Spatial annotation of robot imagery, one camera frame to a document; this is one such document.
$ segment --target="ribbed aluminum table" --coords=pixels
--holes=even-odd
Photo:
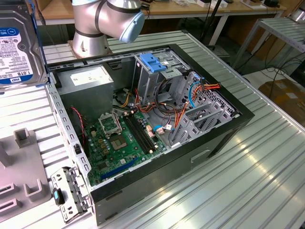
[[[259,19],[254,24],[242,47],[238,51],[234,64],[232,65],[233,68],[235,68],[236,65],[239,63],[243,53],[248,48],[252,38],[255,36],[256,31],[260,27],[265,29],[266,32],[263,34],[255,48],[253,49],[252,53],[254,53],[260,48],[260,46],[264,43],[269,34],[278,37],[279,39],[283,40],[292,47],[284,55],[285,57],[288,56],[288,53],[293,48],[299,50],[300,52],[305,52],[305,24],[298,24],[289,18]]]
[[[143,35],[132,44],[109,40],[114,52],[170,43],[180,45],[255,117],[215,157],[100,228],[299,228],[305,221],[304,128],[187,33]],[[45,47],[45,52],[48,62],[74,58],[68,45]],[[43,88],[8,92],[0,98],[0,116],[0,137],[22,127],[35,131],[48,178],[70,165]],[[51,199],[0,228],[96,226],[91,213],[65,225]]]

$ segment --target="blue drive bay latch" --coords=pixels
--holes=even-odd
[[[166,66],[162,65],[158,58],[156,58],[151,53],[141,54],[141,60],[145,63],[147,67],[151,70],[152,73],[157,73],[166,70]]]

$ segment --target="green motherboard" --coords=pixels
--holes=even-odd
[[[140,123],[143,131],[148,136],[146,119],[140,112],[136,112],[134,118]],[[128,168],[138,165],[143,161],[166,151],[164,143],[157,137],[149,137],[155,150],[152,153],[144,152],[132,131],[124,121],[124,117],[119,117],[122,127],[120,135],[113,134],[106,138],[102,126],[99,122],[85,128],[89,136],[89,157],[91,171],[88,178],[91,186],[97,185],[107,178],[117,175]],[[103,122],[106,127],[114,127],[112,119]]]

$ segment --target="wooden shelf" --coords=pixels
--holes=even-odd
[[[268,13],[286,10],[286,7],[280,6],[279,8],[268,7]],[[241,2],[235,0],[234,3],[228,4],[226,8],[219,8],[218,13],[234,12],[234,13],[251,13],[251,12],[263,12],[266,9],[253,10]],[[175,15],[175,14],[203,14],[207,13],[208,8],[200,7],[197,4],[190,4],[189,6],[180,6],[173,1],[170,2],[153,2],[150,6],[150,15]],[[42,14],[46,20],[54,19],[73,19],[73,7],[70,0],[52,0],[49,5],[42,11]]]

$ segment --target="motherboard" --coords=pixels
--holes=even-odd
[[[122,115],[117,120],[122,129],[120,134],[105,133],[115,128],[111,118],[104,119],[102,125],[97,122],[85,129],[89,136],[88,160],[92,169],[88,178],[91,186],[166,151],[162,140],[149,131],[150,126],[141,112]]]

